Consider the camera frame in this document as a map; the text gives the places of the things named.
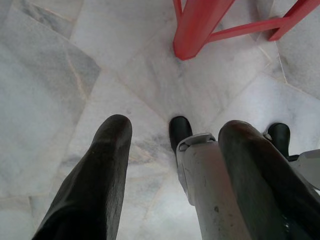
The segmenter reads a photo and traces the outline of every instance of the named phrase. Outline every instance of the red crossbar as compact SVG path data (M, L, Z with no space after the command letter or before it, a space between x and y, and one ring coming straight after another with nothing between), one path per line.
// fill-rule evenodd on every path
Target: red crossbar
M298 0L282 18L253 22L214 32L235 0L173 0L178 27L173 40L175 55L181 60L195 57L204 44L254 32L276 29L269 39L280 39L286 32L320 5L320 0Z
M226 30L212 33L206 42L210 43L210 42L218 41L221 39L233 38L233 37L244 35L244 34L251 34L255 32L262 32L270 29L280 28L288 20L289 20L289 17L281 17L281 18L275 18L275 19L270 19L266 21L258 21L258 22L241 25L241 26L232 27Z

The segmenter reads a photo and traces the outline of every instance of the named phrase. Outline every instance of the marble floor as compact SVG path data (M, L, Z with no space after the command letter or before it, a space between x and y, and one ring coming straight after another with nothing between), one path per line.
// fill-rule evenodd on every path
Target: marble floor
M226 29L295 0L238 0ZM200 240L168 122L194 133L244 120L291 128L290 154L320 147L320 8L277 43L268 32L207 44L180 61L171 0L0 2L0 239L30 239L60 184L112 114L133 126L117 240Z

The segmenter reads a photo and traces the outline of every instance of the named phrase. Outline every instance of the white marble tile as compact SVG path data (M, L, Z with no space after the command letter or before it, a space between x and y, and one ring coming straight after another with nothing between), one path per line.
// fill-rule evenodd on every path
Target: white marble tile
M163 181L164 175L127 178L125 181L124 201L148 208Z
M320 99L320 7L287 32L277 45L289 84Z
M169 23L119 76L163 119L185 115L197 131L270 61L248 35L209 43L195 58L180 61L172 49L175 28Z
M0 199L0 239L31 239L34 233L28 197Z
M271 17L275 0L256 0L256 8L261 20L267 20Z
M98 127L113 114L127 116L133 128L127 178L175 171L168 124L122 85L102 72L82 113L60 168L68 174L88 150Z
M202 239L196 209L189 204L176 174L167 176L133 239Z
M132 240L137 235L147 209L124 199L116 240Z
M84 0L71 41L102 68L119 69L173 19L170 0Z
M57 14L68 21L76 21L84 0L29 0L31 3Z
M0 197L47 193L100 68L14 7L0 56Z
M297 0L274 0L271 17L283 17L297 2Z
M74 23L72 21L56 15L42 7L36 6L28 0L14 0L13 5L49 29L61 34L67 39L70 38L74 28Z
M242 120L263 132L274 122L291 130L291 155L318 148L320 143L320 100L287 84L260 74L211 124L217 137L230 120Z
M1 0L0 1L0 28L2 27L7 14L9 12L12 0Z
M31 215L35 228L37 229L44 219L53 198L49 194L30 196Z

